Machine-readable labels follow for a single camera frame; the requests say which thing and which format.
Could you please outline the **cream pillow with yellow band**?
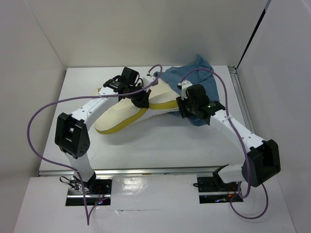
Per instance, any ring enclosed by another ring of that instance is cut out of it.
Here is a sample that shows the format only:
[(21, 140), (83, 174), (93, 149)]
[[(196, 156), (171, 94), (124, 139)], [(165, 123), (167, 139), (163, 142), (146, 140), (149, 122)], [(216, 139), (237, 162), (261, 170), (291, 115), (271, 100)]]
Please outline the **cream pillow with yellow band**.
[(113, 134), (127, 126), (170, 112), (178, 112), (176, 98), (179, 97), (167, 83), (158, 80), (158, 84), (150, 88), (149, 108), (138, 108), (130, 99), (122, 99), (106, 110), (94, 123), (94, 128), (101, 134)]

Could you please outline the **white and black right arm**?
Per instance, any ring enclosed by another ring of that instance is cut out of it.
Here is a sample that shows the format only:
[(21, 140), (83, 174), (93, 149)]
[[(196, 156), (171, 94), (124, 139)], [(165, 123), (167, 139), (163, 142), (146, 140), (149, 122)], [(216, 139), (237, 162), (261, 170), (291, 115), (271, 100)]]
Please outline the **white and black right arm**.
[(211, 101), (200, 84), (178, 84), (176, 101), (183, 118), (196, 116), (219, 130), (243, 154), (244, 163), (224, 165), (213, 172), (212, 185), (224, 190), (229, 183), (247, 182), (258, 187), (281, 171), (278, 144), (255, 135), (239, 123), (218, 101)]

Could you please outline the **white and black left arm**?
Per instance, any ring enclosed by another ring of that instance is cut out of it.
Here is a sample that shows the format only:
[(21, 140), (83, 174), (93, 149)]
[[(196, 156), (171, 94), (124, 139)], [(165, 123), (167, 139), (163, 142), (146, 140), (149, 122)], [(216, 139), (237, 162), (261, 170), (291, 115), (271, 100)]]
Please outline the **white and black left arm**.
[(138, 109), (148, 109), (151, 87), (157, 84), (157, 78), (151, 74), (141, 78), (137, 71), (125, 67), (120, 75), (103, 84), (96, 97), (74, 112), (58, 116), (54, 141), (68, 157), (78, 187), (84, 193), (92, 193), (96, 188), (96, 174), (87, 156), (90, 127), (121, 100), (129, 100)]

